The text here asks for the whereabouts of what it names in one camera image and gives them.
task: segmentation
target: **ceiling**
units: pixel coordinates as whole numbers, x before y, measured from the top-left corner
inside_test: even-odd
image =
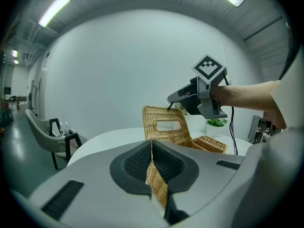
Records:
[[[47,27],[38,21],[54,0],[28,0],[15,35],[6,44],[6,63],[11,50],[18,49],[19,64],[30,68],[38,56],[60,32],[79,17],[95,9],[119,2],[135,0],[71,0]],[[277,80],[288,52],[288,33],[279,9],[272,0],[245,0],[238,8],[227,0],[158,0],[191,6],[212,15],[229,26],[257,56],[264,78]]]

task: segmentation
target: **green plant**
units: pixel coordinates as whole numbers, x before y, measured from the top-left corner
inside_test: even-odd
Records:
[[[181,105],[181,103],[174,103],[174,107],[176,109],[180,109],[185,116],[188,115],[187,110]]]
[[[214,127],[223,127],[227,123],[226,119],[209,119],[206,121],[207,124]]]

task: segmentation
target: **human arm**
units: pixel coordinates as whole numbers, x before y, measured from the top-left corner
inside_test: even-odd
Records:
[[[211,86],[210,95],[219,101],[221,106],[234,106],[265,112],[278,110],[271,92],[280,81],[269,81],[257,85],[245,86]]]

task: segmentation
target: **wicker basket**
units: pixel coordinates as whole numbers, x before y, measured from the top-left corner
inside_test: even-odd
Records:
[[[179,109],[167,110],[165,107],[144,106],[142,109],[144,136],[148,140],[163,140],[197,150],[225,153],[227,145],[208,136],[191,139],[184,115]],[[178,121],[180,129],[158,130],[157,122]],[[168,185],[160,176],[152,162],[147,170],[147,182],[158,201],[165,207],[167,203]]]

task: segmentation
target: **robotic arm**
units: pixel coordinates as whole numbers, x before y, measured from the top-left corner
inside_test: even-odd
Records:
[[[226,118],[218,100],[210,96],[211,85],[218,85],[227,75],[227,69],[212,57],[206,55],[192,70],[198,74],[190,84],[168,96],[168,102],[181,103],[190,115],[203,115],[206,119]]]

